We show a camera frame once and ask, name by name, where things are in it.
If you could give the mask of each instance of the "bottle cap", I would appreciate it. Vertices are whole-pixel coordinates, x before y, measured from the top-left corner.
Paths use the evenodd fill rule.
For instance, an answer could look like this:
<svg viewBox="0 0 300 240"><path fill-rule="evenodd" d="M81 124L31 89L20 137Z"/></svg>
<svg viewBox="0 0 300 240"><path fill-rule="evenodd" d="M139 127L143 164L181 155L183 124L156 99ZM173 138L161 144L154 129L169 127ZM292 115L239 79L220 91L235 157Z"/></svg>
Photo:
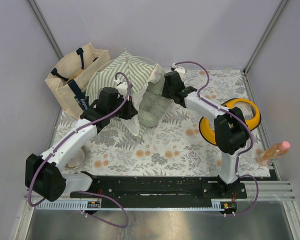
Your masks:
<svg viewBox="0 0 300 240"><path fill-rule="evenodd" d="M288 141L284 141L279 145L279 149L285 151L290 148L290 143Z"/></svg>

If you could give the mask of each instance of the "beige canvas bag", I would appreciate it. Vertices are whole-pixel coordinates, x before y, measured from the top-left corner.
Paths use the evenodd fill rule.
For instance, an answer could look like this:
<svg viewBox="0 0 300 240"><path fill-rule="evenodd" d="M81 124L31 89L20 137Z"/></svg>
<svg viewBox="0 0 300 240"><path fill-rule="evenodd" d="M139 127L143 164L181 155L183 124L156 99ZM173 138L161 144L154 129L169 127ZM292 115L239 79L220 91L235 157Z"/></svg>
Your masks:
<svg viewBox="0 0 300 240"><path fill-rule="evenodd" d="M64 56L45 82L62 109L76 119L87 109L85 92L92 75L110 64L108 50L95 49L91 43Z"/></svg>

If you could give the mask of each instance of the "bottle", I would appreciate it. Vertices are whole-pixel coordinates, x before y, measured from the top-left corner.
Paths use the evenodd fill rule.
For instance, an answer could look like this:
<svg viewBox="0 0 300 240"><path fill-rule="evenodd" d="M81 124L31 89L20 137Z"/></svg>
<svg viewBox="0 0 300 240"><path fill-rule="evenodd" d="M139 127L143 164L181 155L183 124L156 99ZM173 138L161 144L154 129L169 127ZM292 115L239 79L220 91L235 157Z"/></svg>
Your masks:
<svg viewBox="0 0 300 240"><path fill-rule="evenodd" d="M257 162L262 166L267 166L268 162L270 162L271 160L278 159L285 155L289 151L289 148L290 143L288 141L276 143L265 152L262 152L257 157Z"/></svg>

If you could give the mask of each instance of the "floor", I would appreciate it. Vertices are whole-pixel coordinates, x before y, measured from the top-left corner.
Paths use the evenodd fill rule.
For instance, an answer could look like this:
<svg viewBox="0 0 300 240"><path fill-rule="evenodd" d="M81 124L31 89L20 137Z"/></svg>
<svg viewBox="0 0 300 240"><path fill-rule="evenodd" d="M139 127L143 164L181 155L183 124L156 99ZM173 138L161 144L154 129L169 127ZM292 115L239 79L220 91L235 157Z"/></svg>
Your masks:
<svg viewBox="0 0 300 240"><path fill-rule="evenodd" d="M238 211L249 206L240 202ZM223 217L200 211L128 211L128 228L120 229L80 211L34 211L27 240L292 240L282 204L260 201L248 213ZM96 216L125 224L120 211L99 211Z"/></svg>
<svg viewBox="0 0 300 240"><path fill-rule="evenodd" d="M237 69L209 70L210 83L203 95L222 104L232 98L248 95L241 72ZM186 86L201 87L207 80L204 71L188 70L183 78ZM246 119L252 117L249 105L238 105ZM134 138L108 125L84 145L85 163L64 173L87 171L94 175L121 176L217 176L222 161L220 150L206 142L199 133L202 116L172 103L157 127L150 128L143 139ZM60 140L76 123L62 112L54 141ZM239 173L255 177L270 176L267 166L260 166L255 158L261 151L261 137L252 131L254 146L240 158Z"/></svg>

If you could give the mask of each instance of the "gray wall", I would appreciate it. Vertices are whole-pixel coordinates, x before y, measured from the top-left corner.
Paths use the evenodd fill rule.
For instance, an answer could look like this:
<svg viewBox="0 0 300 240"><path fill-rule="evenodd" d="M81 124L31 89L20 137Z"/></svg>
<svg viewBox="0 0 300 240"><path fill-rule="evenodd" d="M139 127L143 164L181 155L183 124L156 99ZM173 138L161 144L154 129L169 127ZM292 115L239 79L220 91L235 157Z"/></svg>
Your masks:
<svg viewBox="0 0 300 240"><path fill-rule="evenodd" d="M271 143L290 141L278 161L300 208L300 0L291 0L248 73Z"/></svg>
<svg viewBox="0 0 300 240"><path fill-rule="evenodd" d="M280 0L36 0L63 54L92 42L164 67L247 64Z"/></svg>
<svg viewBox="0 0 300 240"><path fill-rule="evenodd" d="M25 0L0 0L0 240L14 231L25 161L47 146L58 103L44 80L58 61Z"/></svg>

